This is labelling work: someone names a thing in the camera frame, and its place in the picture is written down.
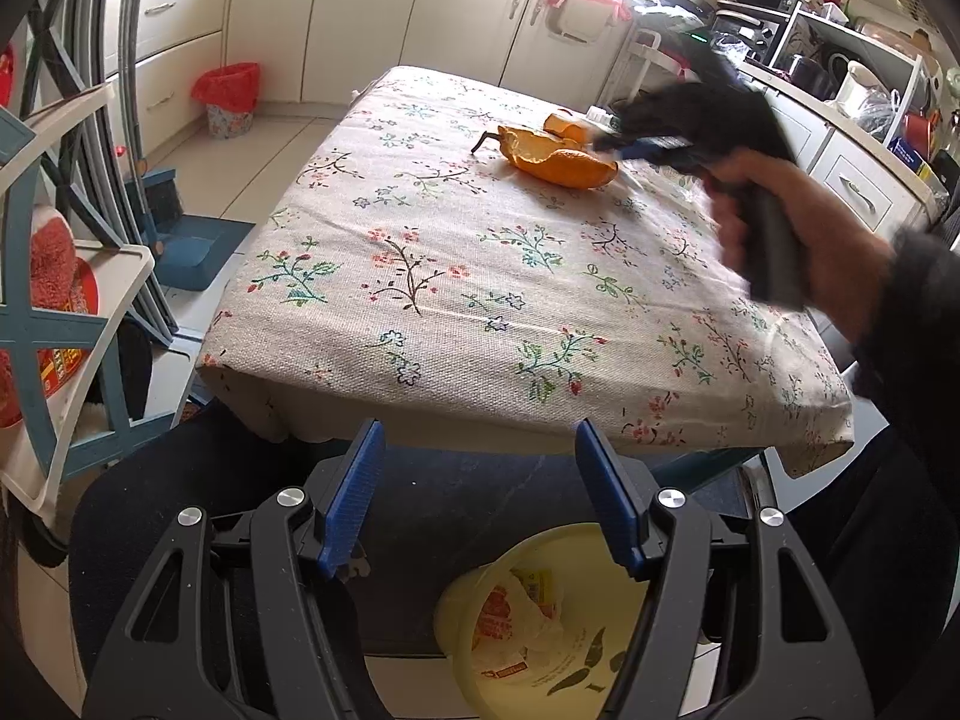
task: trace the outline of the kitchen cabinet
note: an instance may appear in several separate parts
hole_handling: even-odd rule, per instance
[[[775,89],[768,89],[766,97],[784,129],[787,143],[797,158],[797,165],[809,172],[833,128],[813,111]]]
[[[584,43],[556,30],[557,9],[530,0],[500,85],[515,92],[586,113],[596,103],[630,29],[611,20],[594,42]]]
[[[414,0],[314,0],[304,63],[306,103],[350,102],[400,62]]]
[[[299,103],[313,0],[230,0],[227,64],[260,65],[260,99]]]
[[[920,205],[885,167],[839,132],[834,132],[810,173],[843,200],[858,218],[886,240],[911,224]]]
[[[225,0],[140,0],[137,61],[224,28]],[[120,0],[104,5],[104,74],[117,72]]]
[[[496,86],[528,0],[414,0],[400,63]]]
[[[205,114],[190,97],[193,82],[220,66],[221,33],[205,35],[157,53],[136,64],[136,116],[143,153],[149,155],[168,138]],[[107,104],[114,146],[126,146],[120,113],[119,83]]]

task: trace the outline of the bag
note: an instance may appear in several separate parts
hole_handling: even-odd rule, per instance
[[[251,113],[259,94],[260,66],[256,62],[241,62],[207,71],[190,91],[194,100],[216,105],[230,113]]]

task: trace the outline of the countertop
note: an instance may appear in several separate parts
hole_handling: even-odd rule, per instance
[[[912,172],[909,167],[906,167],[903,162],[896,159],[896,156],[894,156],[891,151],[887,151],[880,141],[872,138],[864,129],[858,127],[839,111],[831,108],[829,105],[824,105],[821,100],[813,97],[813,95],[808,95],[804,90],[798,89],[793,84],[784,81],[769,71],[747,64],[740,65],[738,69],[748,76],[752,76],[757,81],[760,81],[760,83],[776,89],[779,93],[787,95],[789,98],[792,98],[792,100],[803,105],[804,108],[809,108],[821,119],[826,119],[830,125],[836,127],[836,129],[850,138],[851,141],[854,141],[858,146],[863,148],[864,151],[867,151],[877,162],[880,162],[883,167],[886,167],[888,172],[891,172],[896,180],[901,182],[907,191],[913,194],[913,196],[923,204],[923,207],[926,209],[926,215],[930,220],[938,217],[937,204],[933,199],[933,192],[930,191],[930,187],[926,186],[923,181],[920,181],[920,178],[914,175],[914,172]]]

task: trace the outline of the black tool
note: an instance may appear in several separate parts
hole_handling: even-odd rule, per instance
[[[383,430],[368,421],[302,488],[230,517],[180,512],[113,623],[83,717],[390,720],[335,575],[383,455]],[[836,603],[779,511],[707,512],[661,488],[646,464],[618,457],[589,420],[576,460],[613,560],[651,583],[600,718],[674,720],[701,631],[722,642],[721,654],[709,705],[686,717],[874,717]],[[253,572],[260,659],[236,646],[238,570]]]
[[[705,166],[738,146],[795,162],[766,98],[742,84],[706,38],[694,33],[674,40],[700,82],[672,83],[627,103],[618,111],[620,132],[601,136],[594,148],[688,175],[703,175]],[[724,189],[739,201],[748,228],[743,276],[750,297],[800,311],[808,295],[806,251],[781,201],[755,184]]]

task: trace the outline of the kettle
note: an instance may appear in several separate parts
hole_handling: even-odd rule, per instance
[[[867,97],[870,97],[871,90],[875,89],[887,93],[886,87],[870,68],[853,61],[847,65],[847,76],[840,84],[840,91],[837,92],[833,104],[844,116],[856,119],[863,103]]]

